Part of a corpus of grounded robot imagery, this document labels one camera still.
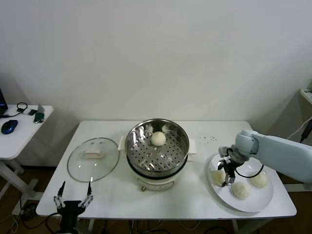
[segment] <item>white cooker base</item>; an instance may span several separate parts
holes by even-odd
[[[147,179],[145,177],[138,175],[132,169],[131,172],[136,182],[141,186],[142,191],[145,191],[146,189],[160,191],[169,189],[172,186],[174,186],[180,179],[183,173],[183,169],[179,171],[177,174],[166,179]]]

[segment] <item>steamed bun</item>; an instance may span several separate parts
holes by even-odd
[[[152,134],[152,144],[154,146],[162,146],[166,143],[166,136],[162,132],[155,132]]]
[[[269,179],[267,175],[264,174],[263,172],[261,172],[259,175],[257,175],[254,178],[250,178],[250,182],[258,188],[265,187],[268,184],[268,181]]]
[[[234,183],[234,185],[231,186],[231,191],[234,196],[242,200],[248,198],[250,195],[248,186],[243,182]]]
[[[217,186],[222,187],[222,184],[225,181],[225,172],[223,170],[213,171],[212,177],[213,177],[214,183]]]

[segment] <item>laptop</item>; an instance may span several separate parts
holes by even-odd
[[[8,109],[8,106],[4,100],[4,96],[2,95],[1,89],[0,89],[0,116],[2,116]]]

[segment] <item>small object on lid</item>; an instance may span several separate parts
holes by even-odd
[[[101,152],[101,150],[99,150],[99,149],[87,149],[84,151],[83,157],[89,158],[89,159],[102,158],[102,157],[104,157],[104,153]]]
[[[154,146],[162,146],[166,143],[166,136],[162,132],[155,132],[152,134],[152,144]]]

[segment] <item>perforated steamer tray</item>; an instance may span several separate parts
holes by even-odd
[[[154,146],[151,136],[163,132],[166,143]],[[126,137],[127,159],[141,176],[163,179],[177,173],[185,164],[189,139],[176,123],[165,119],[150,119],[135,126]]]

